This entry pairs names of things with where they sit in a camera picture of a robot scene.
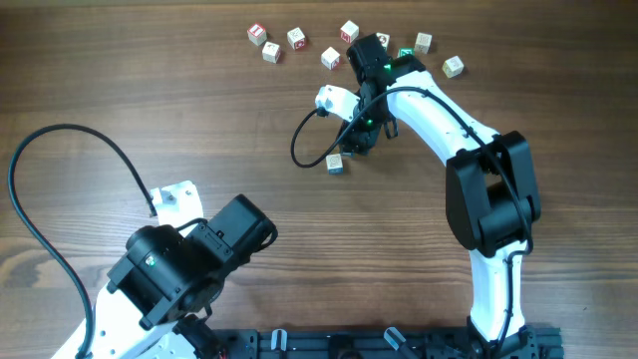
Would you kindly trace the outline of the blue side wooden block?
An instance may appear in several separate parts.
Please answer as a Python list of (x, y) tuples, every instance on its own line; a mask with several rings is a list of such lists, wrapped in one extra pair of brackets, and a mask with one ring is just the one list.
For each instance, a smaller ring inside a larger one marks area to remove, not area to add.
[(327, 171), (329, 175), (341, 174), (344, 170), (342, 157), (340, 154), (328, 155), (325, 158)]

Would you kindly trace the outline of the red U snail block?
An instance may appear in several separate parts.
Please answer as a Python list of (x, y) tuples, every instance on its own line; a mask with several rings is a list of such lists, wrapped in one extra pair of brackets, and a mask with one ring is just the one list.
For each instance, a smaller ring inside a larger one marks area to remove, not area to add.
[(329, 70), (334, 70), (340, 64), (340, 54), (332, 47), (328, 47), (321, 54), (321, 63)]

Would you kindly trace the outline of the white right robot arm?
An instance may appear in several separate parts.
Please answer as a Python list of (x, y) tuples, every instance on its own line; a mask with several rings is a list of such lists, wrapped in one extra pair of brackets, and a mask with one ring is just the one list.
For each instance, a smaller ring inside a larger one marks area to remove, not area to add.
[(354, 41), (346, 56), (360, 88), (331, 99), (344, 121), (341, 151), (367, 154), (381, 133), (394, 138), (404, 123), (435, 152), (446, 169), (447, 221), (470, 253), (470, 322), (485, 344), (500, 349), (524, 325), (521, 261), (533, 250), (531, 226), (541, 210), (526, 139), (475, 120), (414, 55), (391, 58), (375, 35)]

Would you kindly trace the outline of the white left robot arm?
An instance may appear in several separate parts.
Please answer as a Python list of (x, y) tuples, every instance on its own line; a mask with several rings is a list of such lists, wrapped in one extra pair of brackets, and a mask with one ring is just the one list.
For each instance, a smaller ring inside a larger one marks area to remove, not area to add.
[(140, 228), (109, 271), (92, 314), (56, 357), (142, 355), (181, 320), (209, 310), (226, 277), (277, 236), (275, 224), (243, 194), (211, 219)]

